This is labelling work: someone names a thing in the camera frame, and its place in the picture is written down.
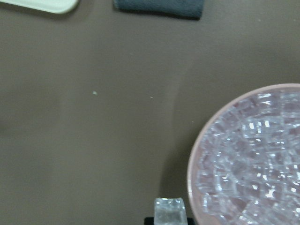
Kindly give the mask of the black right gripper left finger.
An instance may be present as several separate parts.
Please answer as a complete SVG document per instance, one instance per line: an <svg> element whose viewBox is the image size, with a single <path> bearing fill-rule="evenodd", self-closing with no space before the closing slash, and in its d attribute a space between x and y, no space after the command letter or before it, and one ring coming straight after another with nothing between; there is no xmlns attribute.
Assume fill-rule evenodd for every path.
<svg viewBox="0 0 300 225"><path fill-rule="evenodd" d="M154 217L145 217L144 225L154 225Z"/></svg>

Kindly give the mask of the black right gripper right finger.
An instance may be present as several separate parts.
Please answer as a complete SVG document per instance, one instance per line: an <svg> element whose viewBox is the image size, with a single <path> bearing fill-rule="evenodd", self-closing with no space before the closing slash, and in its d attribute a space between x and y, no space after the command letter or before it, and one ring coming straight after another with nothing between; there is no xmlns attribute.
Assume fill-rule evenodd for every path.
<svg viewBox="0 0 300 225"><path fill-rule="evenodd" d="M194 219L191 218L191 217L188 217L188 218L187 218L187 224L188 224L188 225L195 225Z"/></svg>

